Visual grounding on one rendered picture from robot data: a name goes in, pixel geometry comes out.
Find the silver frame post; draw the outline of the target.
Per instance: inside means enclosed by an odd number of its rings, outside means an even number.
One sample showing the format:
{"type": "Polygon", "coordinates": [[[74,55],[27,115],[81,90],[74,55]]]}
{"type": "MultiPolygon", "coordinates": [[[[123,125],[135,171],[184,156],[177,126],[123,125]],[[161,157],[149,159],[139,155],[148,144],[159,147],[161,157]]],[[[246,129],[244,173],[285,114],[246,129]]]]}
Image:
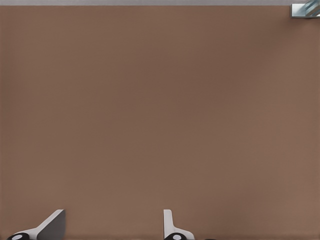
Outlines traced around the silver frame post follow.
{"type": "Polygon", "coordinates": [[[290,6],[291,18],[320,18],[320,0],[306,3],[293,3],[290,6]]]}

